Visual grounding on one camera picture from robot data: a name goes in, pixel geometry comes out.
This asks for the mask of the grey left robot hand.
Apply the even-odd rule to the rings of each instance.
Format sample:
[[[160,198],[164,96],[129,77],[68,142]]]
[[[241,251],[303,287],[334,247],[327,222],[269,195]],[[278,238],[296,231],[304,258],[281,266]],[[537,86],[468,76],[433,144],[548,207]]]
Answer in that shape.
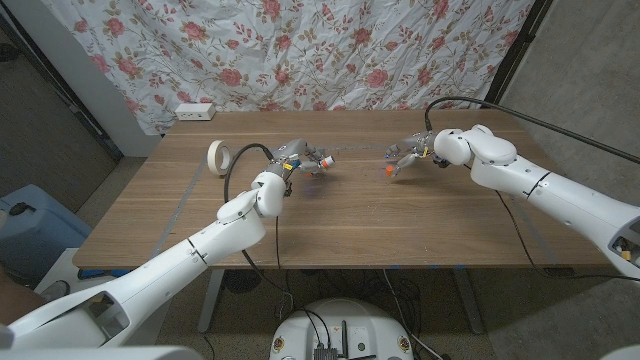
[[[304,138],[291,140],[280,146],[274,153],[266,172],[274,173],[284,180],[299,170],[315,174],[333,164],[333,158],[325,155],[325,150],[310,144]]]

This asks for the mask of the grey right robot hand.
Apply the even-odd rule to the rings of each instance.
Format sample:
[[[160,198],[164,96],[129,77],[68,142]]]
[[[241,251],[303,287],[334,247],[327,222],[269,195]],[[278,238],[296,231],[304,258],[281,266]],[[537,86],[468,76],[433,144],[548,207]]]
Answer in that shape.
[[[394,165],[385,169],[389,177],[397,176],[404,168],[411,166],[417,159],[427,158],[434,153],[436,135],[432,131],[414,133],[391,145],[386,153],[387,159],[399,158]]]

